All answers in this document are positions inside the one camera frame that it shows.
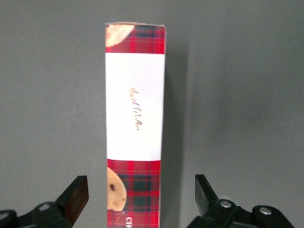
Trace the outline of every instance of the cardboard box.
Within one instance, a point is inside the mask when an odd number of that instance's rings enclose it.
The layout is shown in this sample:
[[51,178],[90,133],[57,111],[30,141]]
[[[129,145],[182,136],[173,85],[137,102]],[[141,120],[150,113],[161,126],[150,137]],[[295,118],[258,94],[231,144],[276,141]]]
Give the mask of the cardboard box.
[[158,228],[165,27],[106,25],[108,228]]

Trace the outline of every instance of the gray background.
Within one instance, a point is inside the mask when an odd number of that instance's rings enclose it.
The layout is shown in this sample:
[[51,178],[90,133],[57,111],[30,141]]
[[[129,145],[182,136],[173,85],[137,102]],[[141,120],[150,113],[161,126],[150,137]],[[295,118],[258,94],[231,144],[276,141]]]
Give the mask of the gray background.
[[251,210],[304,212],[303,1],[0,1],[0,210],[87,175],[75,228],[106,227],[104,28],[167,27],[161,227],[199,214],[194,175]]

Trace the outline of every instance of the plaid packaging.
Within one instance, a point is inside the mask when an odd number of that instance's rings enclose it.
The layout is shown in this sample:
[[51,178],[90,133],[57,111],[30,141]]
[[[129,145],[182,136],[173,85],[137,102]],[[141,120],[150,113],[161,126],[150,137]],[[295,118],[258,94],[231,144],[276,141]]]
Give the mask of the plaid packaging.
[[159,227],[160,161],[116,161],[110,167],[127,188],[123,211],[108,211],[108,227],[124,228],[132,218],[133,228]]
[[108,167],[126,189],[108,228],[159,228],[165,27],[107,24],[105,46]]
[[137,25],[119,44],[106,47],[108,53],[165,54],[165,27]]

